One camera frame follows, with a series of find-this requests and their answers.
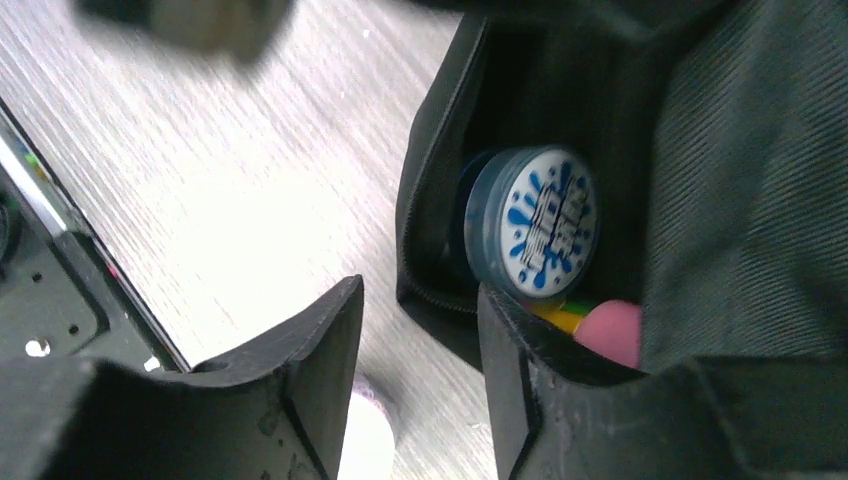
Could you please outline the clear jar of beads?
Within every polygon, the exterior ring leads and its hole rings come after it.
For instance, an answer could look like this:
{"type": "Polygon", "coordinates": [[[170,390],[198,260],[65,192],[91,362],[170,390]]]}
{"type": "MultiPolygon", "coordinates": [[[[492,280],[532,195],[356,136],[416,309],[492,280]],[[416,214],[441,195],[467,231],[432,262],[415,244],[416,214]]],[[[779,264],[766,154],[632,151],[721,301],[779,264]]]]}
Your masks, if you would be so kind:
{"type": "Polygon", "coordinates": [[[352,392],[339,480],[389,480],[396,441],[389,411],[371,390],[352,392]]]}

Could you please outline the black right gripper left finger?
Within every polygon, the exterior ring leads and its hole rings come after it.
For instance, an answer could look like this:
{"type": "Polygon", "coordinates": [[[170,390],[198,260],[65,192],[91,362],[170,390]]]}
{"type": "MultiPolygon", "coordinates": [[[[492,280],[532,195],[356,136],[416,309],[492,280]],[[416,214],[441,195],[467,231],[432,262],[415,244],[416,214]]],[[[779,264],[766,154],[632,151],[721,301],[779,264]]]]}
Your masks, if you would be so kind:
{"type": "Polygon", "coordinates": [[[1,368],[5,479],[334,479],[363,319],[360,276],[189,373],[93,357],[1,368]]]}

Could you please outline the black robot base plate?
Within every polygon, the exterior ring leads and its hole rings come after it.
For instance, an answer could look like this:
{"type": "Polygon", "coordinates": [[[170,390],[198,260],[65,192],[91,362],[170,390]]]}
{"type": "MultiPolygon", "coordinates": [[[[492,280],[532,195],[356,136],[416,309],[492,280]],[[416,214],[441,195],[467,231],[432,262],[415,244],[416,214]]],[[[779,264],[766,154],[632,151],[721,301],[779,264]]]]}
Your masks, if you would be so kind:
{"type": "Polygon", "coordinates": [[[190,366],[7,105],[1,107],[1,358],[190,366]]]}

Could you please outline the black backpack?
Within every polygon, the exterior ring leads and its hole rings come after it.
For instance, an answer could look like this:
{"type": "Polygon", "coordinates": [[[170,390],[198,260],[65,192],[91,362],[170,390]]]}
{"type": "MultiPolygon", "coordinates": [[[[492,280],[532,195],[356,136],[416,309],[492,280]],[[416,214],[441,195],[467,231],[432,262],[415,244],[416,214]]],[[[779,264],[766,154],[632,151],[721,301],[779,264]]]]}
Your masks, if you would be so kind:
{"type": "Polygon", "coordinates": [[[475,155],[561,144],[601,231],[581,289],[642,304],[644,368],[847,353],[843,1],[460,1],[412,125],[396,295],[473,365],[477,287],[449,259],[475,155]]]}

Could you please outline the blue patterned lid jar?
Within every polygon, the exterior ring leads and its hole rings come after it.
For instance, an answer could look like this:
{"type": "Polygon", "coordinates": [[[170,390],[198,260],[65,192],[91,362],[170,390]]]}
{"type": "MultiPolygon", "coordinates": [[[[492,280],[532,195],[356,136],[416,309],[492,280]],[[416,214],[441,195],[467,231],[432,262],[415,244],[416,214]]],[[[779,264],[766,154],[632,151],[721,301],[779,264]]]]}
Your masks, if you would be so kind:
{"type": "Polygon", "coordinates": [[[474,278],[520,302],[553,304],[586,274],[600,231],[592,173],[574,152],[546,145],[489,152],[472,179],[462,215],[474,278]]]}

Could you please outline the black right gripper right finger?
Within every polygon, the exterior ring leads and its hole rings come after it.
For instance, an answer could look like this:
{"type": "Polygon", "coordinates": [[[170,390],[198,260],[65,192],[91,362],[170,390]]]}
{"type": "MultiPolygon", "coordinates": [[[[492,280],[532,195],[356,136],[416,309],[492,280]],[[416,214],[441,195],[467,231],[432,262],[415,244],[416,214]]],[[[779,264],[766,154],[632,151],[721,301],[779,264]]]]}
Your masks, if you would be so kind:
{"type": "Polygon", "coordinates": [[[478,330],[502,479],[843,479],[847,363],[698,357],[646,375],[484,287],[478,330]]]}

